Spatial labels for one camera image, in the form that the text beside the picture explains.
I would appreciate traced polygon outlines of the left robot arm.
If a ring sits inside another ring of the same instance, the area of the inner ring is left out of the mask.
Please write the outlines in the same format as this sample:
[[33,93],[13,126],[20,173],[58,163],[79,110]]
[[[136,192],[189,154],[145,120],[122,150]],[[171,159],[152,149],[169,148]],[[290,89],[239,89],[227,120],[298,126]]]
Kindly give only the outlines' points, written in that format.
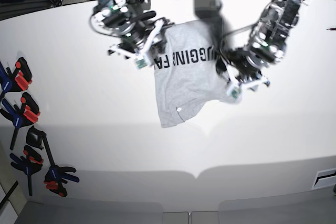
[[227,82],[226,96],[239,100],[245,90],[256,91],[269,79],[262,73],[282,61],[286,40],[299,20],[299,9],[307,0],[272,0],[251,27],[247,44],[219,51],[216,71]]

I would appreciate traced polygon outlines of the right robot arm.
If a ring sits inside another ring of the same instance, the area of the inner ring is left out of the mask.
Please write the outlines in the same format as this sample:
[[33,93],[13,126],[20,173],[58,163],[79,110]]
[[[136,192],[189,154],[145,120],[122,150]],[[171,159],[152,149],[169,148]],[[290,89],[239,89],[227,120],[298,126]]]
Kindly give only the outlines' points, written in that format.
[[165,30],[173,25],[153,10],[145,11],[146,0],[97,0],[89,18],[90,28],[98,34],[119,39],[108,55],[122,55],[138,69],[153,66],[163,53]]

